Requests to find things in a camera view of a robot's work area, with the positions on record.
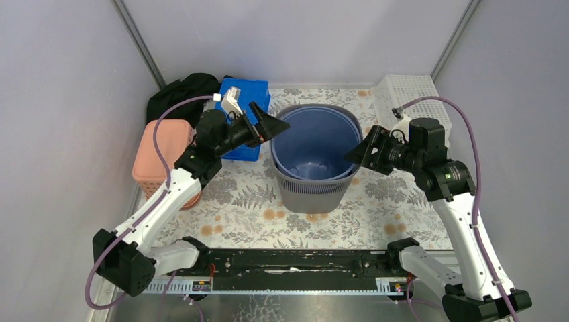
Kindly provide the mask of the grey waste bin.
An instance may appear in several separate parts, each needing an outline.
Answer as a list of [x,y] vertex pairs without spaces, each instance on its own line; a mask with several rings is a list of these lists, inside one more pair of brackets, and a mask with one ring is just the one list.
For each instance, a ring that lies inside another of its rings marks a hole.
[[295,213],[329,213],[336,209],[345,195],[357,171],[351,175],[331,181],[308,181],[289,178],[281,174],[274,165],[278,187],[284,206]]

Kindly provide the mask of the pink plastic basket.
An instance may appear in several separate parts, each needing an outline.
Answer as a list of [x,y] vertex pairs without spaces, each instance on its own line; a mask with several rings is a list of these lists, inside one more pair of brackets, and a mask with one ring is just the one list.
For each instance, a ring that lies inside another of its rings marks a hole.
[[150,200],[166,180],[166,169],[159,158],[160,150],[168,169],[174,169],[174,162],[182,155],[193,137],[193,128],[183,119],[165,119],[156,129],[157,121],[151,121],[145,128],[132,168],[132,177],[144,191],[146,202],[140,207],[146,209],[153,204]]

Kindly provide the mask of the blue bucket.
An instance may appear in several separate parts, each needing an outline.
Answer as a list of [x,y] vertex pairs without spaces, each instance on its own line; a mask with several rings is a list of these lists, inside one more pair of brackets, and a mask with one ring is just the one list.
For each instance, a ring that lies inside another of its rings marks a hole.
[[308,181],[345,178],[358,167],[344,156],[363,139],[355,115],[343,107],[303,104],[277,114],[290,128],[270,143],[276,169],[283,175]]

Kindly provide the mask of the white plastic basket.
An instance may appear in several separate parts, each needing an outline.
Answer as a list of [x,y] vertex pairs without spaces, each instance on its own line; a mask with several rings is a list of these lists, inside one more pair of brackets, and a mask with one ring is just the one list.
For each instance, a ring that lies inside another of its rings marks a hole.
[[[398,122],[392,109],[420,97],[439,95],[429,75],[395,74],[385,76],[378,85],[371,88],[370,94],[378,124],[387,129],[392,129]],[[422,117],[437,119],[445,129],[445,145],[447,147],[450,145],[449,136],[452,123],[442,102],[436,100],[422,101],[406,109],[404,114],[411,119]]]

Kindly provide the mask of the blue divided plastic tray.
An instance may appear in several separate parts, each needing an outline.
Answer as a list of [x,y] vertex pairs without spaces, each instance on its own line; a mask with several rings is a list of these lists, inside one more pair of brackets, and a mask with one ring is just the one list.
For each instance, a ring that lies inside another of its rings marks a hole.
[[[261,110],[264,112],[268,111],[271,98],[268,88],[268,81],[245,80],[240,78],[225,77],[221,82],[219,92],[223,95],[230,87],[237,87],[240,90],[240,94],[238,95],[237,100],[238,105],[248,116],[249,120],[253,124],[256,124],[256,118],[254,117],[249,104],[254,101],[259,105]],[[255,162],[259,159],[260,150],[261,146],[249,148],[245,145],[241,145],[235,150],[232,150],[231,152],[228,152],[226,155],[224,155],[223,159]]]

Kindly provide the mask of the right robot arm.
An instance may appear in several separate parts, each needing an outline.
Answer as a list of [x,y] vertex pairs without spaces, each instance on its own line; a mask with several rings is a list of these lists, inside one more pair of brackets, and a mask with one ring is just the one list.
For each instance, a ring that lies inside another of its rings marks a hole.
[[408,272],[420,279],[440,297],[450,321],[496,321],[530,308],[529,293],[514,286],[491,248],[474,207],[472,176],[464,163],[447,157],[445,130],[438,120],[411,120],[403,141],[374,126],[345,158],[385,175],[396,169],[412,174],[439,215],[460,268],[450,270],[407,238],[388,245],[388,273]]

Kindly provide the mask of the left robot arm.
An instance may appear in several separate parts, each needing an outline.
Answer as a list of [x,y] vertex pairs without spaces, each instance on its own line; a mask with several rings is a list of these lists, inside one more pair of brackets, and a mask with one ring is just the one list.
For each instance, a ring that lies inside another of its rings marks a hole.
[[290,128],[252,101],[256,123],[246,114],[210,109],[201,114],[195,140],[167,172],[166,180],[147,202],[113,231],[100,229],[93,237],[94,264],[85,285],[91,293],[94,275],[99,275],[132,297],[141,294],[151,281],[175,270],[198,276],[208,267],[208,258],[187,240],[156,247],[154,241],[181,207],[221,170],[222,156],[240,146],[254,148]]

